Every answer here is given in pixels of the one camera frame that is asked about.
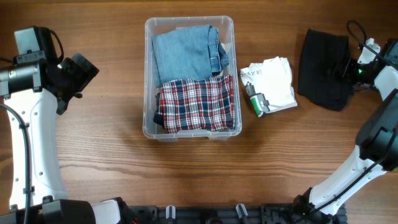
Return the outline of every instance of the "clear plastic container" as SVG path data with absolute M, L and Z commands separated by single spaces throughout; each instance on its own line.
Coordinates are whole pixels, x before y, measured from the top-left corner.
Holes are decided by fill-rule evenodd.
M 229 55 L 229 65 L 224 69 L 223 74 L 234 75 L 234 110 L 235 129 L 222 131 L 207 130 L 186 130 L 177 134 L 165 134 L 164 129 L 153 122 L 156 110 L 155 95 L 160 88 L 155 86 L 154 65 L 152 64 L 152 35 L 159 35 L 180 29 L 198 25 L 212 25 L 219 29 L 219 38 L 225 46 Z M 158 141 L 177 141 L 178 138 L 208 137 L 209 139 L 228 139 L 238 135 L 242 130 L 241 104 L 239 101 L 238 73 L 236 71 L 234 24 L 228 16 L 205 16 L 205 17 L 168 17 L 150 18 L 145 23 L 145 84 L 144 84 L 144 120 L 142 132 L 150 139 Z

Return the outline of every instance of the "storage box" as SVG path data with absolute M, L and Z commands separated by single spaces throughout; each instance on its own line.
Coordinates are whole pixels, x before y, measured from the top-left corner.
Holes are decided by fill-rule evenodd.
M 212 25 L 219 29 L 219 38 L 225 46 L 229 55 L 229 65 L 224 69 L 223 74 L 234 75 L 234 110 L 235 129 L 222 131 L 207 130 L 186 130 L 177 134 L 165 134 L 164 129 L 153 122 L 156 111 L 155 95 L 160 88 L 155 86 L 155 72 L 152 61 L 152 35 L 159 35 L 175 29 L 198 25 Z M 238 135 L 242 130 L 241 105 L 239 101 L 238 73 L 236 71 L 234 24 L 228 16 L 205 16 L 205 17 L 168 17 L 150 18 L 145 23 L 145 83 L 144 83 L 144 120 L 142 132 L 150 139 L 158 141 L 177 141 L 178 138 L 208 137 L 209 139 L 228 139 Z

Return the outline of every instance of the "plaid shirt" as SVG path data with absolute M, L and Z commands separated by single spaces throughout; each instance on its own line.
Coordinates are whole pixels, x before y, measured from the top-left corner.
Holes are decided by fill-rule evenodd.
M 235 128 L 233 76 L 165 82 L 157 114 L 167 134 L 180 130 Z

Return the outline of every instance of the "wood grain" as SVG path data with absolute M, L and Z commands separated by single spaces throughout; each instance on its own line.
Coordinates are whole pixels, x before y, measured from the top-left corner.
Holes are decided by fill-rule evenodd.
M 234 21 L 238 70 L 287 57 L 297 89 L 308 28 L 346 35 L 346 21 L 357 19 L 383 45 L 398 37 L 397 13 L 396 1 L 0 4 L 0 55 L 17 55 L 15 30 L 45 26 L 57 32 L 67 57 L 81 52 L 100 69 L 84 97 L 57 117 L 60 168 L 71 199 L 94 203 L 122 196 L 129 205 L 157 206 L 287 203 L 349 156 L 380 96 L 355 94 L 343 111 L 334 112 L 296 95 L 298 107 L 257 118 L 241 84 L 239 136 L 151 141 L 142 133 L 145 21 L 228 15 Z M 358 57 L 353 39 L 350 47 Z M 0 111 L 0 213 L 8 212 L 12 170 L 10 127 Z M 349 223 L 396 223 L 397 192 L 396 172 L 372 181 L 348 201 Z

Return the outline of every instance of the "folded black cloth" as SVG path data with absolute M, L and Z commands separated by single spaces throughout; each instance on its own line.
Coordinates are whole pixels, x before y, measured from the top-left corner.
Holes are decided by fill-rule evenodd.
M 349 58 L 348 36 L 309 29 L 300 59 L 297 93 L 316 105 L 341 111 L 353 93 L 352 85 L 342 78 Z

